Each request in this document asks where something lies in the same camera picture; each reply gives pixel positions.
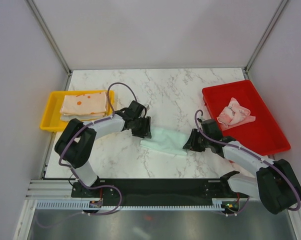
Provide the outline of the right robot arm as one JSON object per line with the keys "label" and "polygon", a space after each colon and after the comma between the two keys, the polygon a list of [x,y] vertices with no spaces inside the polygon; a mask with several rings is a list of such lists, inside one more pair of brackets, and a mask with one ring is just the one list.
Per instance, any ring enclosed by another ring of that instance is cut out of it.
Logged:
{"label": "right robot arm", "polygon": [[184,150],[204,152],[210,149],[223,159],[230,160],[248,171],[246,176],[239,171],[224,174],[220,179],[219,191],[224,197],[235,193],[258,199],[272,214],[284,210],[298,211],[301,208],[301,185],[290,163],[264,157],[243,146],[231,136],[223,136],[213,119],[195,118]]}

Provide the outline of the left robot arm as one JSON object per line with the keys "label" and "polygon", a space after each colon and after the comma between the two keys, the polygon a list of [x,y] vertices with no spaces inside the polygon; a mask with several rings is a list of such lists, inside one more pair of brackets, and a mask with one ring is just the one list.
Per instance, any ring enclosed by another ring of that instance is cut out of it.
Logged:
{"label": "left robot arm", "polygon": [[89,163],[95,140],[126,130],[134,137],[151,139],[151,117],[147,111],[146,106],[133,100],[128,107],[91,122],[77,118],[69,121],[54,151],[59,155],[60,165],[70,168],[88,197],[95,197],[100,191],[100,179]]}

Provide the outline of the mint green towel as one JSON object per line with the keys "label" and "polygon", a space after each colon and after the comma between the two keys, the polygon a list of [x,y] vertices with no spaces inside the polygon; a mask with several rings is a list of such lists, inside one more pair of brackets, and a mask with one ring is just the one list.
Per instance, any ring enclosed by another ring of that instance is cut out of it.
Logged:
{"label": "mint green towel", "polygon": [[156,126],[150,128],[150,133],[151,138],[140,141],[141,147],[171,155],[187,155],[187,151],[183,149],[189,139],[187,134]]}

